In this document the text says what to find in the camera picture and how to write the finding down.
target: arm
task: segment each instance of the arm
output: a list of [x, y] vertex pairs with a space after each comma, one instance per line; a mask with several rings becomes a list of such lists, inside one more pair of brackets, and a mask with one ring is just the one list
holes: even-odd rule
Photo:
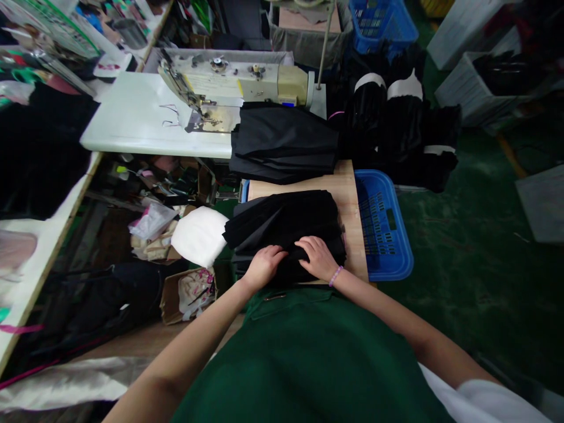
[[[309, 263], [300, 261], [301, 265], [319, 279], [331, 280], [338, 265], [323, 240], [304, 237], [296, 245], [302, 247], [310, 259]], [[453, 388], [472, 379], [500, 384], [443, 333], [347, 270], [341, 271], [333, 286], [353, 303], [382, 319], [394, 332], [403, 335], [415, 351], [417, 360]]]
[[272, 279], [286, 255], [279, 246], [260, 250], [245, 276], [167, 345], [112, 408], [104, 423], [170, 421], [235, 317]]

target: white sleeve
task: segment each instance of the white sleeve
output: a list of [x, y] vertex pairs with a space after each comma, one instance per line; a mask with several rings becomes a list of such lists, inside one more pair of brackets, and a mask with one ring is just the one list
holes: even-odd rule
[[450, 387], [419, 364], [433, 393], [457, 423], [550, 423], [540, 411], [507, 388], [482, 380]]
[[471, 380], [457, 391], [476, 407], [503, 423], [550, 423], [539, 410], [509, 389], [493, 382]]

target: white bin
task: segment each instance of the white bin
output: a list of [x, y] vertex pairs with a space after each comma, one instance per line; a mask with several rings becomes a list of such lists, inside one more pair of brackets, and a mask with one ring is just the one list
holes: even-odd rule
[[441, 86], [435, 98], [441, 107], [462, 106], [462, 126], [483, 126], [510, 112], [533, 96], [495, 96], [489, 90], [472, 62], [488, 53], [464, 53]]
[[429, 56], [440, 70], [456, 66], [465, 51], [488, 51], [484, 25], [506, 3], [521, 0], [456, 0], [427, 46]]

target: person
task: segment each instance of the person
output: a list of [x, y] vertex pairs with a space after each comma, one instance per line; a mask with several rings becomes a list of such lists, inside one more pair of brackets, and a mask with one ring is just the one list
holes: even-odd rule
[[[288, 254], [260, 250], [108, 413], [113, 422], [548, 422], [463, 349], [337, 266], [316, 237], [301, 265], [333, 286], [269, 289]], [[210, 360], [235, 317], [241, 329]]]

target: wooden board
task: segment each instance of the wooden board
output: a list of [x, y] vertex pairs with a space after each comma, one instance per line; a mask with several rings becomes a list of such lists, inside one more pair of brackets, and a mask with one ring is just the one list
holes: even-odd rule
[[[314, 25], [299, 13], [285, 8], [280, 8], [280, 20], [278, 21], [278, 26], [284, 29], [297, 29], [298, 31], [325, 32], [327, 22], [318, 22]], [[339, 13], [336, 7], [331, 16], [329, 32], [341, 33], [341, 22], [339, 20]]]
[[329, 191], [337, 204], [341, 222], [345, 227], [344, 240], [347, 251], [345, 268], [363, 281], [369, 282], [366, 253], [364, 251], [364, 235], [358, 209], [357, 186], [354, 183], [352, 165], [350, 160], [341, 160], [337, 163], [335, 173], [332, 175], [308, 179], [290, 185], [275, 185], [252, 180], [249, 183], [249, 200], [296, 191]]
[[[216, 352], [221, 350], [229, 339], [243, 326], [244, 314], [238, 314], [223, 336]], [[131, 332], [121, 335], [76, 357], [72, 361], [89, 360], [91, 358], [106, 357], [156, 357], [176, 336], [193, 320], [166, 326], [161, 321], [135, 328]]]

